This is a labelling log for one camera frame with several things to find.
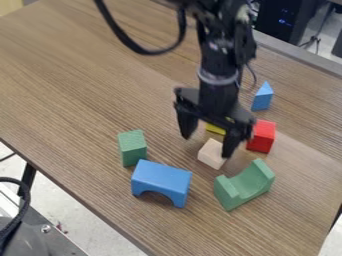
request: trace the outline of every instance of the green cube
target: green cube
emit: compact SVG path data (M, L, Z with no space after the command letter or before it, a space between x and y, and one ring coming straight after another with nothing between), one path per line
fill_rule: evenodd
M147 145L142 130L134 130L118 135L119 151L124 167L136 165L147 158Z

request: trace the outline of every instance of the red cube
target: red cube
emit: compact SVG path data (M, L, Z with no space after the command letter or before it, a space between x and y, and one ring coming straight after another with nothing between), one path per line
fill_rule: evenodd
M253 127L254 138L247 142L247 149L269 153L275 139L276 123L258 120Z

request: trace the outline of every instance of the toy block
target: toy block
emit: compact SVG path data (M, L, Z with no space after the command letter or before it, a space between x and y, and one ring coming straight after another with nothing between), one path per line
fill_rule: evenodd
M170 198L174 206L183 208L186 204L192 172L140 160L131 179L132 194L145 191L158 192Z
M254 97L252 111L268 109L271 105L272 98L273 89L270 84L265 81Z
M226 135L226 131L220 127L217 127L213 124L209 124L207 123L206 126L205 126L205 129L209 132L214 132L214 133L218 133L218 134L221 134L221 135Z
M210 138L198 152L197 159L218 170L227 160L221 155L222 143Z
M254 137L247 142L248 150L269 153L275 139L276 123L258 120L253 127Z
M233 178L218 176L214 182L214 194L226 211L269 191L275 175L260 158Z
M118 141L124 167L136 165L140 159L147 158L147 145L142 130L120 133Z

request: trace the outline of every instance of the floor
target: floor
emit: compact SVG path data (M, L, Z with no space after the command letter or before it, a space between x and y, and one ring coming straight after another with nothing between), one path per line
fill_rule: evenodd
M0 143L0 159L11 152ZM25 161L13 156L0 163L0 176L20 179L24 167ZM67 236L90 256L146 255L42 174L35 179L31 205L55 225L60 222Z
M326 238L319 256L341 256L342 255L342 216L336 222L330 234Z
M301 40L301 43L307 42L311 36L315 35L318 28L320 27L324 15L327 11L327 5L323 6L312 18L304 32L304 36ZM338 62L342 64L342 58L336 57L331 54L331 51L335 45L336 38L338 37L340 31L342 29L342 14L337 14L334 12L326 21L322 33L319 35L321 38L318 55L330 59L332 61ZM316 52L316 44L313 44L308 51L315 53Z
M25 0L25 3L33 1L35 0ZM305 31L302 40L303 42L307 41L311 35L315 34L324 16L324 11L325 9L323 8L318 12L316 17L310 21L308 28ZM323 32L320 35L322 41L319 55L342 64L341 58L335 57L330 53L341 28L342 14L333 14L328 19ZM312 52L315 50L315 45L309 49L309 51ZM0 144L0 158L5 157L10 153L11 151L8 148ZM14 156L0 163L0 176L20 178L24 166L25 162L20 157ZM85 207L41 174L37 175L33 186L32 206L54 224L60 222L63 230L68 231L67 236L89 255L145 255L137 247L108 227L94 214L89 212ZM337 255L335 254L337 252L336 250L333 250L332 253L329 254L326 253L326 251L327 250L323 251L322 255Z

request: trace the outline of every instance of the green arch block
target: green arch block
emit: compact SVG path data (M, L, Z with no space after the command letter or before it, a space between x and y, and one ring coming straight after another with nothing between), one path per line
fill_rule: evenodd
M270 190L275 175L260 158L233 178L216 177L214 194L226 211L256 198Z

